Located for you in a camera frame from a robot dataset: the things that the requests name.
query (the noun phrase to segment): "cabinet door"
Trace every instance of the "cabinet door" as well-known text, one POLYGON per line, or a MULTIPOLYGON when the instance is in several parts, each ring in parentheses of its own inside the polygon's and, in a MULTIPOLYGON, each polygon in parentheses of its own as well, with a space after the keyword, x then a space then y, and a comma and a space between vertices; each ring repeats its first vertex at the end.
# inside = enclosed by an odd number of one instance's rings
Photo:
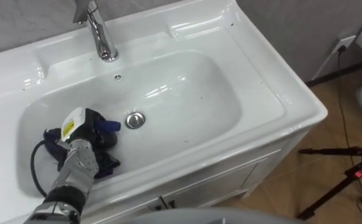
POLYGON ((163 196, 169 208, 202 207, 240 189, 257 163, 225 172, 163 196))
POLYGON ((252 190, 254 189, 259 183, 261 183, 272 171, 274 167, 274 159, 279 156, 279 151, 276 153, 266 157, 264 160, 260 161, 254 170, 251 172, 249 178, 245 180, 243 185, 241 186, 241 190, 252 190))
POLYGON ((165 205, 158 198, 141 204, 113 205, 95 214, 83 216, 81 224, 120 224, 131 218, 162 209, 165 209, 165 205))

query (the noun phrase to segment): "white cabinet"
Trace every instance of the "white cabinet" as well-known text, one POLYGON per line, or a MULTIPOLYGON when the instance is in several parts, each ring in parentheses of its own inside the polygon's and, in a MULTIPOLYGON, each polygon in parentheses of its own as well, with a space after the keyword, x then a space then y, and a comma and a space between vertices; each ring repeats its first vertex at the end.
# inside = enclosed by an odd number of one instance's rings
POLYGON ((238 191, 255 165, 249 164, 171 192, 163 197, 164 201, 170 208, 202 207, 213 204, 217 199, 238 191))
POLYGON ((257 181, 249 180, 255 169, 268 165, 271 162, 270 158, 274 155, 275 153, 256 161, 247 162, 166 194, 163 196, 164 202, 168 208, 208 207, 226 198, 246 192, 257 181))
POLYGON ((88 214, 82 218, 82 223, 117 224, 154 212, 158 208, 164 210, 208 207, 239 194, 248 195, 297 142, 290 143, 289 139, 282 139, 267 146, 234 155, 147 192, 114 203, 93 214, 88 214))

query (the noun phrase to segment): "chrome faucet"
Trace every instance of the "chrome faucet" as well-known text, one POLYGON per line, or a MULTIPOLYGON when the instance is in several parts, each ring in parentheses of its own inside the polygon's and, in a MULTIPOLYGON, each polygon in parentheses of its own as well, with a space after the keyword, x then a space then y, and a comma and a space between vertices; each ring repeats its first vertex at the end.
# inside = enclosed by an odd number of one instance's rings
POLYGON ((118 50, 114 46, 105 21, 100 15, 95 0, 74 0, 77 6, 73 23, 83 24, 89 21, 88 27, 92 32, 99 57, 105 62, 114 62, 118 59, 118 50))

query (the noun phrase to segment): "baseboard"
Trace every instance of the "baseboard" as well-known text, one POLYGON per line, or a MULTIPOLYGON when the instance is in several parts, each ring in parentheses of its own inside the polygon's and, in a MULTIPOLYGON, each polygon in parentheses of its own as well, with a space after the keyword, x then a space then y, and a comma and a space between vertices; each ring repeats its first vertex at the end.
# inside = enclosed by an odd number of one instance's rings
POLYGON ((313 87, 313 86, 319 85, 321 83, 333 80, 335 78, 342 77, 343 75, 347 75, 349 73, 355 72, 355 71, 360 70, 360 69, 362 69, 362 62, 357 63, 357 64, 352 65, 352 66, 349 66, 349 67, 346 67, 346 68, 343 68, 343 69, 341 69, 340 73, 332 72, 332 73, 329 73, 329 74, 324 75, 322 77, 316 78, 314 80, 305 82, 305 84, 308 87, 313 87))

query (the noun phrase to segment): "black cable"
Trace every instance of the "black cable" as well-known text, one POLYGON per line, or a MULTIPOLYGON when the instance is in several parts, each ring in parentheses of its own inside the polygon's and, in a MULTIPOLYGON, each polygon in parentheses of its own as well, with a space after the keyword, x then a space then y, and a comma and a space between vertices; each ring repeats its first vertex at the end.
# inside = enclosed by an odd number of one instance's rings
POLYGON ((34 149, 32 150, 32 153, 31 153, 31 160, 30 160, 30 167, 31 167, 31 176, 32 176, 32 180, 34 181, 34 184, 37 188, 37 190, 39 191, 39 193, 46 197, 46 193, 45 191, 42 189, 41 185, 39 185, 39 182, 38 182, 38 179, 37 179, 37 174, 36 174, 36 168, 35 168, 35 165, 34 165, 34 159, 35 159, 35 156, 36 156, 36 153, 38 151, 38 149, 45 145, 46 143, 48 142, 52 142, 50 140, 42 140, 40 142, 38 142, 38 144, 34 147, 34 149))
MULTIPOLYGON (((347 132, 347 125, 346 125, 346 121, 345 121, 345 115, 344 115, 344 110, 343 110, 343 103, 341 100, 341 68, 340 68, 340 61, 341 61, 341 55, 342 53, 346 50, 345 46, 341 46, 337 51, 338 51, 338 59, 337 59, 337 71, 339 74, 339 79, 338 79, 338 105, 340 107, 340 112, 341 112, 341 118, 343 119, 343 129, 344 129, 344 136, 345 136, 345 142, 347 144, 347 147, 350 147, 350 141, 348 140, 348 132, 347 132)), ((352 156, 350 156, 350 161, 352 163, 353 166, 355 166, 354 163, 354 159, 352 156)), ((358 179, 358 183, 360 184, 360 188, 362 191, 362 182, 361 179, 358 179)), ((358 207, 358 210, 361 212, 362 214, 362 209, 358 203, 358 201, 356 201, 356 206, 358 207)))

